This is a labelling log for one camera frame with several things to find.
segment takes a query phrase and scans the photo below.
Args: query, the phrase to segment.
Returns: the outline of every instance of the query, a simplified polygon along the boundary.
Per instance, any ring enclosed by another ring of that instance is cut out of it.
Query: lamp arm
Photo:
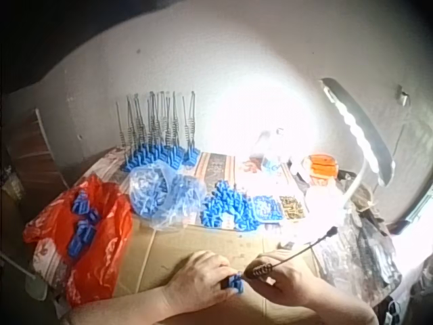
[[[355,177],[347,191],[343,194],[342,197],[342,207],[346,205],[346,203],[350,200],[352,195],[355,193],[359,185],[361,185],[361,180],[365,174],[365,171],[367,170],[367,159],[363,159],[363,166],[361,167],[361,170],[359,171],[358,175]]]

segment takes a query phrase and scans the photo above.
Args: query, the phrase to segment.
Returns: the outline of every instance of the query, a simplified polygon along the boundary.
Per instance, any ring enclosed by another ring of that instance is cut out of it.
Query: forearm
[[[174,311],[160,287],[80,306],[65,316],[62,325],[150,325],[171,316]]]
[[[373,310],[363,301],[345,295],[317,279],[315,294],[305,307],[314,310],[326,324],[378,325]]]

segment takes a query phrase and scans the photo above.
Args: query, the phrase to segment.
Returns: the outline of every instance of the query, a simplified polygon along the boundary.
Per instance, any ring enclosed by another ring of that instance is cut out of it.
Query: hand
[[[220,284],[236,273],[225,257],[196,252],[164,287],[165,299],[174,314],[210,307],[237,293],[235,288],[221,290]]]
[[[260,254],[247,266],[251,270],[256,266],[270,263],[275,265],[287,259],[292,253],[287,250],[278,250],[271,253]],[[315,296],[315,285],[319,279],[316,278],[309,267],[302,260],[296,257],[291,261],[274,267],[267,278],[244,280],[264,298],[273,303],[285,306],[306,307]]]

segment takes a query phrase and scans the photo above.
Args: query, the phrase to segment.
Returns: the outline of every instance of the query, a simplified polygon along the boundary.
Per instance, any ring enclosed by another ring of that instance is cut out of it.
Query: person's left hand
[[[237,293],[235,288],[221,290],[220,281],[236,273],[225,257],[196,252],[163,288],[166,302],[175,314],[220,303]]]

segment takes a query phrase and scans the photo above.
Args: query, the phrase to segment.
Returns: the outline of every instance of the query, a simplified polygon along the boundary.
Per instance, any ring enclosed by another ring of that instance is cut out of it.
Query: plastic bottle
[[[284,161],[283,129],[278,128],[271,133],[262,159],[262,171],[275,174]]]

